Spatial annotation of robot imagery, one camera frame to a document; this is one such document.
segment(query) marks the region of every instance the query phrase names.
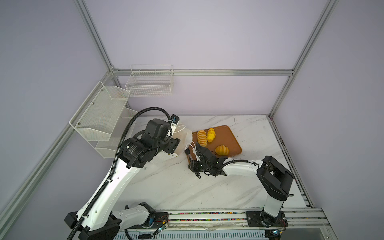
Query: black mounting plate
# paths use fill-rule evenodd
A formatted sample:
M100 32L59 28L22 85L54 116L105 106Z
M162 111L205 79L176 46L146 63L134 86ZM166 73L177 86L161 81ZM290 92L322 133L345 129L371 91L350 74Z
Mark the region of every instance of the black mounting plate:
M129 229L159 229L163 226L163 221L168 221L168 213L167 212L156 212L155 213L155 219L153 221L153 224L149 228L144 228L141 225L134 225L130 227Z
M265 227L262 224L262 218L260 217L261 211L247 211L245 215L247 216L248 226L249 227ZM280 211L277 215L277 221L273 224L272 227L284 227L284 224L280 221L285 222L285 226L288 226L285 214L283 211Z

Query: toy food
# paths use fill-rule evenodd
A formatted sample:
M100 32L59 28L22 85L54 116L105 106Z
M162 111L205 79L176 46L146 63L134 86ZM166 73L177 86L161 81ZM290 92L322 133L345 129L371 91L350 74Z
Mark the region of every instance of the toy food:
M199 132L197 132L197 142L202 147L207 146L207 134L205 133L204 130L200 130Z
M216 137L215 130L213 128L210 128L207 133L207 141L212 142Z
M218 155L228 155L229 154L229 149L226 146L224 146L224 145L220 145L220 146L217 146L217 148L215 149L215 152Z

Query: brown tray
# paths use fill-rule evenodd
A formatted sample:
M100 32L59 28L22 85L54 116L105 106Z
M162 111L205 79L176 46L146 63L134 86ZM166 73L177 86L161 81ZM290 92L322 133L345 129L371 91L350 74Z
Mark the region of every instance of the brown tray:
M215 130L216 137L212 142L207 142L207 148L209 150L211 150L212 152L215 152L215 149L217 146L225 145L226 147L229 148L229 154L225 155L224 157L233 157L235 155L240 154L243 151L239 143L237 142L235 136L233 135L231 129L227 125L214 127L213 129ZM192 140L193 142L197 142L197 132L192 133ZM188 148L191 152L192 159L196 159L195 154L192 152L192 147L189 146Z

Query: table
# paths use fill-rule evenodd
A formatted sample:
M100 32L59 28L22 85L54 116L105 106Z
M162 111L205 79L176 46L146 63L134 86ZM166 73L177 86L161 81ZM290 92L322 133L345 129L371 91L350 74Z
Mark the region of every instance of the table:
M165 117L142 116L136 120L133 133L144 130L149 120ZM240 116L180 116L180 121L192 132L228 125L243 152L234 159L257 160L273 156L289 169L287 161L265 115ZM185 153L169 160L152 160L129 183L114 209L147 202L156 210L204 210L262 208L267 193L259 179L230 175L206 176L198 179L188 168ZM298 186L292 183L286 208L303 208L306 204Z

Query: marble tabletop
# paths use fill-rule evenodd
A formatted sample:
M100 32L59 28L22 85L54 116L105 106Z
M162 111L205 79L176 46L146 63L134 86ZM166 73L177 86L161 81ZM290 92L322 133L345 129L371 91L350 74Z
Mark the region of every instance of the marble tabletop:
M149 120L165 117L139 117L133 132L144 130ZM289 169L286 159L265 115L181 116L180 121L192 132L228 125L243 152L234 159L260 160L273 156ZM198 179L188 168L185 153L169 160L152 160L129 183L114 209L147 202L156 210L246 209L262 208L267 193L258 178L239 175L206 176ZM297 185L284 207L306 207Z

